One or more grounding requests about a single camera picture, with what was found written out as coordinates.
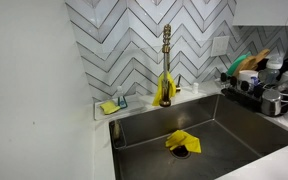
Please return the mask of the small soap bottle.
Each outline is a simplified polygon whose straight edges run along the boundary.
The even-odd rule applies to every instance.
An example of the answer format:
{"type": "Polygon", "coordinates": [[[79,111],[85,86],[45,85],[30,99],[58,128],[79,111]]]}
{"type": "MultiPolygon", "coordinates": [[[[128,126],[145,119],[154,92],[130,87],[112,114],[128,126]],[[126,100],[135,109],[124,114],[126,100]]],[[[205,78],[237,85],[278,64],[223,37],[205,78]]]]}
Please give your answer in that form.
{"type": "Polygon", "coordinates": [[[127,105],[126,99],[124,97],[123,88],[121,86],[117,87],[117,96],[118,96],[118,105],[122,109],[127,108],[128,105],[127,105]]]}

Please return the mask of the gold spring faucet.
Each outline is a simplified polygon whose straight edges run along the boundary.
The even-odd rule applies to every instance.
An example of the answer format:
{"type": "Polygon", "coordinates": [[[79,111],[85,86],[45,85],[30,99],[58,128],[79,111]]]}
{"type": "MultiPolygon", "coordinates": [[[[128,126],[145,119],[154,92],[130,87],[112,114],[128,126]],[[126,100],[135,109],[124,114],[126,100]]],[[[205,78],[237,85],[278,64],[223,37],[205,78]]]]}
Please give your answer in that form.
{"type": "Polygon", "coordinates": [[[169,71],[169,53],[170,53],[171,25],[166,24],[163,28],[163,72],[169,71]]]}

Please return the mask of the yellow sponge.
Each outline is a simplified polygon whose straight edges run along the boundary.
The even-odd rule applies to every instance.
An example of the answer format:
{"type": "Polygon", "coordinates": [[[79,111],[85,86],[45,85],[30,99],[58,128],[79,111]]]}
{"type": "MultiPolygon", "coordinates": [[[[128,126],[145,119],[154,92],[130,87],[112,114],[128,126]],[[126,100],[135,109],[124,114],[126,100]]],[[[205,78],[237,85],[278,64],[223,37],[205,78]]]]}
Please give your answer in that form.
{"type": "Polygon", "coordinates": [[[100,105],[105,115],[112,114],[120,109],[114,101],[110,100],[100,105]]]}

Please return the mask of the wooden cutting board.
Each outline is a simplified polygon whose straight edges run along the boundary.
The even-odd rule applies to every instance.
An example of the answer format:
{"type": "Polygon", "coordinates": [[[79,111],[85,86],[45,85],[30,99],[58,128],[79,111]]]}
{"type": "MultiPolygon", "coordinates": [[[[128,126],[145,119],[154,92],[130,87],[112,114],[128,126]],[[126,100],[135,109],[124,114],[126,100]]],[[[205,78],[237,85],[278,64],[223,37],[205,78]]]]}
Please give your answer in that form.
{"type": "Polygon", "coordinates": [[[237,77],[239,75],[239,72],[242,70],[255,70],[258,67],[258,63],[262,61],[269,53],[269,49],[263,49],[256,56],[248,56],[238,65],[233,75],[237,77]]]}

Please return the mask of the white wall outlet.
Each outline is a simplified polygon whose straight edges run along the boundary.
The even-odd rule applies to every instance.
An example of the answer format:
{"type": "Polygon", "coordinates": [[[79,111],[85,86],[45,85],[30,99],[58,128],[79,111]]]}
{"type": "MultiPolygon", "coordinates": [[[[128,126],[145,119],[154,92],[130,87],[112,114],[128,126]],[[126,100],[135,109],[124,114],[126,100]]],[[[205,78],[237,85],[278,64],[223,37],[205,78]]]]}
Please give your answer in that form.
{"type": "Polygon", "coordinates": [[[213,38],[211,56],[225,55],[228,47],[229,37],[219,36],[213,38]]]}

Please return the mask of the yellow glove in sink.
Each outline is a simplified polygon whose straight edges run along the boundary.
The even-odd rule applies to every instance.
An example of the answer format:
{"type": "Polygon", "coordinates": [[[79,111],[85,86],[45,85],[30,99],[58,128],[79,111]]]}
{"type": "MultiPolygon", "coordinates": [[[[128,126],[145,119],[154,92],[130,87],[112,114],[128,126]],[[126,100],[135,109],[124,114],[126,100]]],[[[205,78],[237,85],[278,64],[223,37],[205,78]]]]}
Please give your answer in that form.
{"type": "Polygon", "coordinates": [[[165,146],[170,150],[175,150],[177,147],[184,146],[189,152],[202,152],[200,140],[183,130],[176,130],[168,136],[165,146]]]}

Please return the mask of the white baby bottle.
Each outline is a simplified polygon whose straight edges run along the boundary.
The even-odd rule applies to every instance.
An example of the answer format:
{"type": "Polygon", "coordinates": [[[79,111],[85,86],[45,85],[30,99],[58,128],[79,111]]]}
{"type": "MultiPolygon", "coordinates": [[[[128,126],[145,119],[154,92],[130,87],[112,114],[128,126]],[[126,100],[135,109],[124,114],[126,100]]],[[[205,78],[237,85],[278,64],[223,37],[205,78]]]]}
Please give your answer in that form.
{"type": "Polygon", "coordinates": [[[280,74],[280,69],[283,65],[283,59],[281,56],[272,56],[266,63],[266,77],[265,83],[272,84],[276,81],[277,76],[280,74]]]}

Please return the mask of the yellow glove on faucet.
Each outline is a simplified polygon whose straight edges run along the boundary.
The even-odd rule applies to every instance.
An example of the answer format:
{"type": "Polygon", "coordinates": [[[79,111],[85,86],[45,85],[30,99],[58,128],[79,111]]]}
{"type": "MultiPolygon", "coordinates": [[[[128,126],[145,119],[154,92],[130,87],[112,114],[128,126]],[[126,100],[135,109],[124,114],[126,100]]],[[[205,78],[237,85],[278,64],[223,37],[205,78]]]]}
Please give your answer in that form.
{"type": "Polygon", "coordinates": [[[153,106],[169,107],[171,98],[176,94],[176,85],[171,74],[166,71],[158,78],[158,87],[152,102],[153,106]]]}

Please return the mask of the stainless steel sink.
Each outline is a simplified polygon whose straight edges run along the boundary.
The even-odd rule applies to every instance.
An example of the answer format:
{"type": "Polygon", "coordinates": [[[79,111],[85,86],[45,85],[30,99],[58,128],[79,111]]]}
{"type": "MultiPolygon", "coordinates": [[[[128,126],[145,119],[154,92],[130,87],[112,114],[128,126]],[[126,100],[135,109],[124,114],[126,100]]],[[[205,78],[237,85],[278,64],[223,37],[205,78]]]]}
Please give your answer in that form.
{"type": "Polygon", "coordinates": [[[214,180],[288,146],[288,130],[215,94],[109,123],[117,180],[214,180]],[[202,152],[170,150],[183,130],[202,152]]]}

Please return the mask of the white upper cabinet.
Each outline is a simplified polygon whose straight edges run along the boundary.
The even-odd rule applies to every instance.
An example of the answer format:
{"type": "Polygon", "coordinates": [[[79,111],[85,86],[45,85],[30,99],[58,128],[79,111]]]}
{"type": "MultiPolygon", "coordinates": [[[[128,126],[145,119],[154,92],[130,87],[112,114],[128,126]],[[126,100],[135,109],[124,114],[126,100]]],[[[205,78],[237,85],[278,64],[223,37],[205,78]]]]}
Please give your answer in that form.
{"type": "Polygon", "coordinates": [[[234,26],[288,26],[288,0],[236,0],[234,26]]]}

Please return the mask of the steel cup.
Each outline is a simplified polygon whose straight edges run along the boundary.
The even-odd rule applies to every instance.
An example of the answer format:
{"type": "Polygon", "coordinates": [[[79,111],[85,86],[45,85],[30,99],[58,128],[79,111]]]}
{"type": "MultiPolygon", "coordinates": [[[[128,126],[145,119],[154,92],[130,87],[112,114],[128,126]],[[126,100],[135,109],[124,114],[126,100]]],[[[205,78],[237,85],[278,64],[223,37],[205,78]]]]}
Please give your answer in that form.
{"type": "Polygon", "coordinates": [[[262,94],[261,111],[267,116],[277,116],[281,112],[281,95],[274,89],[265,90],[262,94]]]}

